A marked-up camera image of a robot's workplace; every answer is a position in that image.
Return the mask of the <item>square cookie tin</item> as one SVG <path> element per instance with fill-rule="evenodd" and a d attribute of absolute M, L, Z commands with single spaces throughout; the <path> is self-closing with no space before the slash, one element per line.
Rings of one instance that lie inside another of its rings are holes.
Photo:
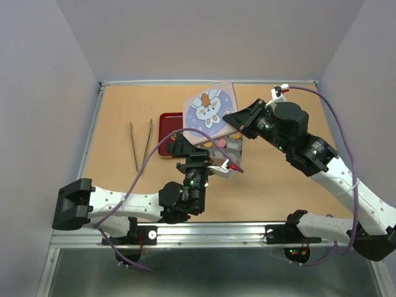
<path fill-rule="evenodd" d="M 220 139 L 225 139 L 226 147 L 225 148 L 220 147 L 220 148 L 224 150 L 236 163 L 240 164 L 243 154 L 243 135 L 242 138 L 240 139 L 234 139 L 233 136 L 235 134 L 218 138 L 215 140 L 215 143 L 217 144 L 218 140 Z M 199 148 L 206 149 L 209 151 L 210 157 L 215 165 L 222 165 L 223 162 L 226 160 L 226 157 L 221 153 L 221 151 L 215 146 L 214 143 L 213 146 L 210 148 L 205 147 L 204 144 L 200 145 Z"/>

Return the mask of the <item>pink round cookie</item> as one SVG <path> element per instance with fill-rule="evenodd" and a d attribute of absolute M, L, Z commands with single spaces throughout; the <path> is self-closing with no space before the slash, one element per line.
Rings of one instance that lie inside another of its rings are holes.
<path fill-rule="evenodd" d="M 226 140 L 225 139 L 220 139 L 220 140 L 218 140 L 217 144 L 220 147 L 225 148 L 226 147 Z"/>

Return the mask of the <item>silver tin lid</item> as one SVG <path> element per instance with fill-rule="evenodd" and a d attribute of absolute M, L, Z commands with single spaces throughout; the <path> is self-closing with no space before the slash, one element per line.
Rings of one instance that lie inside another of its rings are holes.
<path fill-rule="evenodd" d="M 223 120 L 225 115 L 238 111 L 234 86 L 224 81 L 190 97 L 183 103 L 184 137 L 193 145 L 200 145 L 207 138 L 193 129 L 202 131 L 212 139 L 229 136 L 236 129 Z"/>

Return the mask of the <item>silver metal tongs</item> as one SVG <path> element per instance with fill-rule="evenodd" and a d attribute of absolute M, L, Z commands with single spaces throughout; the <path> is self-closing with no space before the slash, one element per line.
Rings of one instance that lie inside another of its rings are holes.
<path fill-rule="evenodd" d="M 148 131 L 147 133 L 145 129 L 143 129 L 144 134 L 144 141 L 140 141 L 140 147 L 138 147 L 138 150 L 136 150 L 136 142 L 135 142 L 135 137 L 134 137 L 134 125 L 130 121 L 129 122 L 129 133 L 130 133 L 130 138 L 131 138 L 131 145 L 132 145 L 132 156 L 134 158 L 134 166 L 136 169 L 136 172 L 138 173 L 140 171 L 141 166 L 143 165 L 145 159 L 148 156 L 148 149 L 150 147 L 150 142 L 152 139 L 152 134 L 153 134 L 153 119 L 150 119 L 149 125 L 148 125 Z"/>

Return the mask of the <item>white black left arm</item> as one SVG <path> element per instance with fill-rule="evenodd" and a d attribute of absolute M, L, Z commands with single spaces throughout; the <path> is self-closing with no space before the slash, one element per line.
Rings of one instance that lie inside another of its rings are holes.
<path fill-rule="evenodd" d="M 184 158 L 176 169 L 182 183 L 170 181 L 154 194 L 126 194 L 93 186 L 90 178 L 80 178 L 58 191 L 52 228 L 75 231 L 101 228 L 125 244 L 137 239 L 137 221 L 177 224 L 205 210 L 205 193 L 212 160 L 209 151 L 196 148 L 181 134 L 170 145 L 174 158 Z"/>

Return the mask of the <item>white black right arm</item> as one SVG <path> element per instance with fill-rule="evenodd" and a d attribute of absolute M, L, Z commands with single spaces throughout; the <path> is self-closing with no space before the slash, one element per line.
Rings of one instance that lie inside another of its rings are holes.
<path fill-rule="evenodd" d="M 224 115 L 223 120 L 246 138 L 261 137 L 279 149 L 292 167 L 325 188 L 357 217 L 339 219 L 297 210 L 288 216 L 284 227 L 273 231 L 284 243 L 329 239 L 351 244 L 373 261 L 395 251 L 395 208 L 355 179 L 331 145 L 308 132 L 309 115 L 299 105 L 281 102 L 267 106 L 258 99 L 241 111 Z"/>

